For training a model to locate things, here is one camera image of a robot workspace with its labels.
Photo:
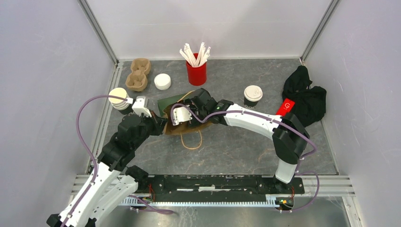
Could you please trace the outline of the stack of paper cups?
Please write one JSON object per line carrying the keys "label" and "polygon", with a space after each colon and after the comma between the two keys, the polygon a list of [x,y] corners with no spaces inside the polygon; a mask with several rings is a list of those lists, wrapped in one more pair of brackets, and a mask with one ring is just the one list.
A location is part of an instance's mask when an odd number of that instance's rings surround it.
{"label": "stack of paper cups", "polygon": [[[109,92],[109,95],[117,96],[117,97],[121,97],[121,98],[125,98],[125,99],[130,98],[127,91],[122,87],[114,88],[113,90],[111,90]],[[127,115],[127,114],[132,113],[132,104],[129,104],[126,101],[124,101],[122,99],[118,99],[118,98],[109,97],[108,100],[111,103],[111,105],[114,107],[114,109],[119,111],[121,114]]]}

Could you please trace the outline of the black paper coffee cup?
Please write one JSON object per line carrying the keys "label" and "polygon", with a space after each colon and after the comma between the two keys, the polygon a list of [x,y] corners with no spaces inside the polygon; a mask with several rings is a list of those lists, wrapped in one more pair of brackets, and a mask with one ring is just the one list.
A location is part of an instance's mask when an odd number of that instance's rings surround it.
{"label": "black paper coffee cup", "polygon": [[244,97],[244,106],[248,109],[253,109],[258,104],[259,100],[249,100],[248,98]]}

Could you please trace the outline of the white cup lid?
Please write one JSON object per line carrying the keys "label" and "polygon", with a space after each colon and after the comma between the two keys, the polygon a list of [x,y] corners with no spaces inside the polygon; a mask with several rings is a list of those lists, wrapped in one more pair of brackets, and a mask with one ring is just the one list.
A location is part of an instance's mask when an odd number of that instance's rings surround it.
{"label": "white cup lid", "polygon": [[258,102],[263,96],[263,91],[259,86],[250,85],[244,89],[244,97],[251,102]]}

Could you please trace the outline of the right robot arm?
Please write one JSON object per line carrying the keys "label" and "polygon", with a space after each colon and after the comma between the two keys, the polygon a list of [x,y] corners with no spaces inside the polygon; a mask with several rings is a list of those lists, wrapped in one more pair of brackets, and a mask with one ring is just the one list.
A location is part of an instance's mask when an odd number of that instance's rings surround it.
{"label": "right robot arm", "polygon": [[292,187],[307,144],[312,145],[305,127],[292,113],[271,115],[246,109],[232,101],[216,101],[210,93],[199,88],[173,105],[171,122],[195,125],[206,123],[239,127],[265,136],[273,142],[279,164],[274,174],[273,187],[285,193]]}

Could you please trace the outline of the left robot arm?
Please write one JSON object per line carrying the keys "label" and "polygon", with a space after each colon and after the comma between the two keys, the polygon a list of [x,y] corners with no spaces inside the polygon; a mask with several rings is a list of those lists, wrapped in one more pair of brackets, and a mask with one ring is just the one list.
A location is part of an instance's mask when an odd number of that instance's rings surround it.
{"label": "left robot arm", "polygon": [[84,183],[70,205],[46,221],[51,227],[98,227],[126,197],[148,188],[148,174],[132,166],[111,190],[109,185],[135,157],[135,151],[149,136],[163,133],[167,119],[129,114],[123,117],[117,132],[98,156],[97,169]]}

